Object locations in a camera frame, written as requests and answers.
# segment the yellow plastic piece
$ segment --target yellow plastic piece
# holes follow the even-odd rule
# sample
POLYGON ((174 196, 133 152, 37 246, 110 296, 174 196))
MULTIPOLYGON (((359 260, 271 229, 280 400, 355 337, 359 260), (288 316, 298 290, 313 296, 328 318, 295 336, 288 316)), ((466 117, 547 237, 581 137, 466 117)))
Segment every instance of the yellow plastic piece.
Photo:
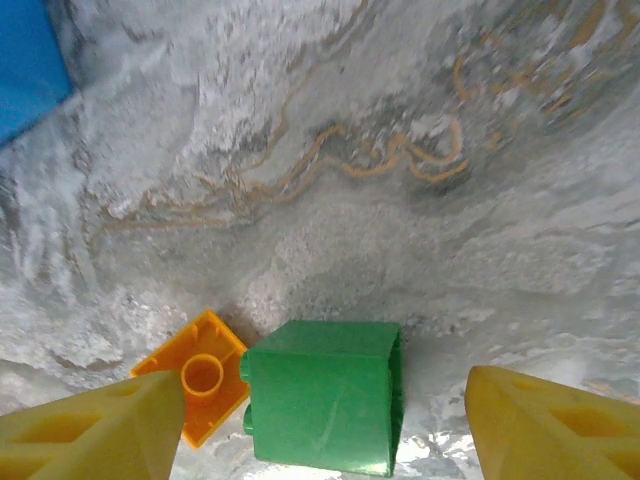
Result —
POLYGON ((240 379, 240 359, 246 351, 229 327, 206 311, 135 366, 131 375, 180 373, 187 401, 182 433, 198 448, 249 396, 249 386, 240 379))
POLYGON ((640 407, 473 367, 465 408, 485 480, 640 480, 640 407))
POLYGON ((0 417, 2 480, 167 480, 185 403, 175 372, 0 417))

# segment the orange toy block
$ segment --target orange toy block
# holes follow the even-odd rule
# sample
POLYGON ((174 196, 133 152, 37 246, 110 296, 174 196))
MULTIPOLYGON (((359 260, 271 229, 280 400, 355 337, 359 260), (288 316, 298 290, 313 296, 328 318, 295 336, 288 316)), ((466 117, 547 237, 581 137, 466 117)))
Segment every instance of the orange toy block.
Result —
POLYGON ((206 311, 131 370, 134 377, 175 370, 187 403, 182 434, 199 448, 249 396, 240 379, 247 347, 212 311, 206 311))

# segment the plastic toy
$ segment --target plastic toy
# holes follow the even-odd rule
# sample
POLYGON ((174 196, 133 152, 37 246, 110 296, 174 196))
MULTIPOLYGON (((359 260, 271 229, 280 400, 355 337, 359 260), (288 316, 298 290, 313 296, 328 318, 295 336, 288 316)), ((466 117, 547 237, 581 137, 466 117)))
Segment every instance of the plastic toy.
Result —
POLYGON ((247 347, 218 316, 206 311, 131 370, 180 373, 187 402, 184 438, 200 447, 249 396, 239 366, 247 347))
POLYGON ((244 430, 255 457, 391 476, 404 415, 400 327, 291 321, 252 347, 244 430))
POLYGON ((71 94, 42 0, 0 4, 0 145, 71 94))

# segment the gray marble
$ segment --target gray marble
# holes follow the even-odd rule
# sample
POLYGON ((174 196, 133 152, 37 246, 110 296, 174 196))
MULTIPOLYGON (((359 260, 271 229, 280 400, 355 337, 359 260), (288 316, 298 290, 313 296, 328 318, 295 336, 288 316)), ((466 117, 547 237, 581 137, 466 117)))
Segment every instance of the gray marble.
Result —
MULTIPOLYGON (((0 152, 0 413, 206 308, 400 322, 397 478, 481 478, 473 365, 640 403, 637 2, 128 3, 52 5, 83 89, 0 152)), ((243 410, 172 478, 361 478, 257 462, 243 410)))

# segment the green plastic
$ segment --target green plastic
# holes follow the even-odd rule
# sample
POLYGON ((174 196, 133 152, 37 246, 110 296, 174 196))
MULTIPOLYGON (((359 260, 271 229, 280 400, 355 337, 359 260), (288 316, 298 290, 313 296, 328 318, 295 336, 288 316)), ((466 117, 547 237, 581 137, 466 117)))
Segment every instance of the green plastic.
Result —
POLYGON ((248 350, 258 460, 391 476, 404 416, 400 326, 294 320, 248 350))

